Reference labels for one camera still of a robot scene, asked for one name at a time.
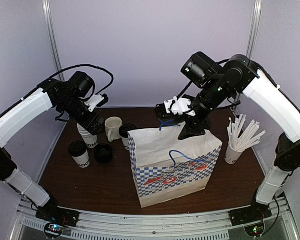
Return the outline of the black plastic cup lid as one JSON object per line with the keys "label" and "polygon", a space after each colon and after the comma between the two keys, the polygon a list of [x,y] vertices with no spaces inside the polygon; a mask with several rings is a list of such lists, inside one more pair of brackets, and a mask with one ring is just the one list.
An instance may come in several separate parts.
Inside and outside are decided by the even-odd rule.
{"label": "black plastic cup lid", "polygon": [[122,138],[128,138],[128,132],[137,130],[138,128],[132,123],[125,123],[119,128],[119,135]]}

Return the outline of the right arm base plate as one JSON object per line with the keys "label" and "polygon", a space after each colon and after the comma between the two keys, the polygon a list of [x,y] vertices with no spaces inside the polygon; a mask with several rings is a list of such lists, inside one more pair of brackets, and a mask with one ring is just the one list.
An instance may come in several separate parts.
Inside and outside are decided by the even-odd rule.
{"label": "right arm base plate", "polygon": [[263,219],[272,216],[272,212],[269,208],[260,207],[244,207],[231,210],[229,212],[229,217],[232,226],[246,225],[253,222],[260,222]]}

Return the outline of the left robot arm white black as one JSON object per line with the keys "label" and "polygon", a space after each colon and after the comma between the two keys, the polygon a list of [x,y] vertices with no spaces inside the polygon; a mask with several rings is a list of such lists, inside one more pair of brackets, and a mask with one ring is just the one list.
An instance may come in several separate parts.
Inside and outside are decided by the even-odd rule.
{"label": "left robot arm white black", "polygon": [[96,135],[104,124],[97,108],[108,101],[107,94],[96,91],[95,81],[81,71],[76,71],[68,81],[57,80],[53,74],[39,83],[0,115],[0,181],[26,196],[51,222],[59,221],[62,211],[57,200],[18,168],[5,146],[31,121],[53,108],[61,115],[69,114],[86,131]]}

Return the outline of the checkered paper takeout bag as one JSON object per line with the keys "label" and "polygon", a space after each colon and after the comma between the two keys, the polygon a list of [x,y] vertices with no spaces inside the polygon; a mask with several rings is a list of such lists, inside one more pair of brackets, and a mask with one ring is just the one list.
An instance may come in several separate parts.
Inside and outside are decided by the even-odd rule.
{"label": "checkered paper takeout bag", "polygon": [[132,176],[140,206],[154,206],[204,190],[223,143],[209,130],[179,140],[185,123],[128,132]]}

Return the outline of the white paper coffee cup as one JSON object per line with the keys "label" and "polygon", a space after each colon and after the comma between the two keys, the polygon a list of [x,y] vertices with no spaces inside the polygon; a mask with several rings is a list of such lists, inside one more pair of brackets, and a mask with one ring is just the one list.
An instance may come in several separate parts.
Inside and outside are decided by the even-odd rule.
{"label": "white paper coffee cup", "polygon": [[121,140],[122,140],[124,149],[127,150],[127,151],[129,151],[130,150],[129,139],[125,138],[125,137],[122,137]]}

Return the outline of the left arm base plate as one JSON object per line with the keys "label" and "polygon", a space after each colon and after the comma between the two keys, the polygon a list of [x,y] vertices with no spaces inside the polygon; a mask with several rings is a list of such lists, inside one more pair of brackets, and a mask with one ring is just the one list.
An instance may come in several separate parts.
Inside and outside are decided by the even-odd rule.
{"label": "left arm base plate", "polygon": [[49,216],[48,213],[44,213],[42,210],[37,210],[35,217],[62,226],[76,227],[79,221],[80,213],[75,210],[58,208],[55,216]]}

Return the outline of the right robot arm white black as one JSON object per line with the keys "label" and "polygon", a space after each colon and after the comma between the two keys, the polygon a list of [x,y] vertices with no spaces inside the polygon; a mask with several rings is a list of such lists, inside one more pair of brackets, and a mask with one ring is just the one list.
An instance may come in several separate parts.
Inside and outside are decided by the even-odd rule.
{"label": "right robot arm white black", "polygon": [[176,97],[169,107],[174,115],[184,116],[186,125],[180,140],[204,133],[201,122],[237,93],[259,105],[283,130],[275,161],[246,210],[249,220],[258,220],[289,175],[300,167],[300,110],[260,64],[242,54],[215,62],[199,51],[184,64],[181,73],[201,92],[193,99]]}

